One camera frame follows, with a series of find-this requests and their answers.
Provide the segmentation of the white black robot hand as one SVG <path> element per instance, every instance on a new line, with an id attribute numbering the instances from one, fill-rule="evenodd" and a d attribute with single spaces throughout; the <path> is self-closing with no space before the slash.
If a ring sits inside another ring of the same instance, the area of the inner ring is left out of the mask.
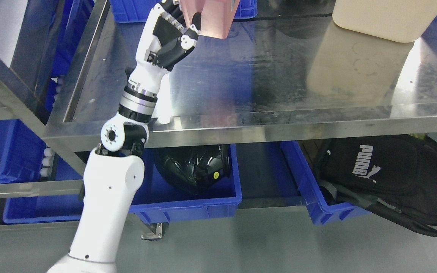
<path id="1" fill-rule="evenodd" d="M 163 76 L 196 47 L 201 17 L 196 12 L 186 29 L 180 0 L 160 0 L 151 8 L 135 54 L 136 92 L 158 93 Z"/>

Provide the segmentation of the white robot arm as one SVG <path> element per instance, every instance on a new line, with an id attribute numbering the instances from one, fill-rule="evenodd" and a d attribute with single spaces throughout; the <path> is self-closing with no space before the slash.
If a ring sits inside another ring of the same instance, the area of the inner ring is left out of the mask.
<path id="1" fill-rule="evenodd" d="M 163 77 L 196 47 L 201 13 L 186 25 L 178 0 L 151 8 L 118 110 L 102 126 L 83 174 L 83 212 L 66 255 L 49 273 L 115 273 L 119 242 L 132 200 L 141 187 L 149 122 Z"/>

